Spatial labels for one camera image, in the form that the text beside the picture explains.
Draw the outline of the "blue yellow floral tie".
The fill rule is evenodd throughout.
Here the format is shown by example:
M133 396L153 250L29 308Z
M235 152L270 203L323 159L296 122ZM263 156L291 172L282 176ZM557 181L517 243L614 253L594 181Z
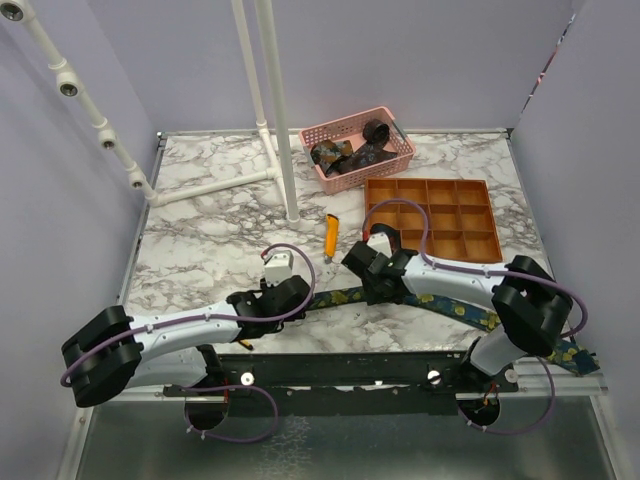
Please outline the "blue yellow floral tie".
M364 301L364 289L362 287L327 290L316 292L307 310L321 310L363 303ZM409 295L400 304L446 316L486 333L493 331L500 325L500 320L496 313L445 296ZM566 339L558 341L552 354L547 356L546 360L579 377L600 370L599 362L594 355L586 348Z

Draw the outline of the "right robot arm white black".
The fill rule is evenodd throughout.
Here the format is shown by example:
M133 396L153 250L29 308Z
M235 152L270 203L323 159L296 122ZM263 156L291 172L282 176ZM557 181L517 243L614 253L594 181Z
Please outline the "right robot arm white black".
M459 367L461 383L472 391L486 388L524 356L551 355L573 307L571 296L522 255L507 264L474 266L404 248L386 255L358 241L342 264L361 280L370 305L433 295L493 310L499 325L472 344Z

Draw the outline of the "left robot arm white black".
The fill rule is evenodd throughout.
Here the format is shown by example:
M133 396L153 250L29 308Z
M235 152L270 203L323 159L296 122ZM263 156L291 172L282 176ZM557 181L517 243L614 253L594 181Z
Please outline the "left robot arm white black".
M205 344L228 344L276 333L304 317L316 282L294 275L276 286L236 292L199 309L133 316L121 305L102 310L62 347L60 384L85 408L130 387L140 366L166 354Z

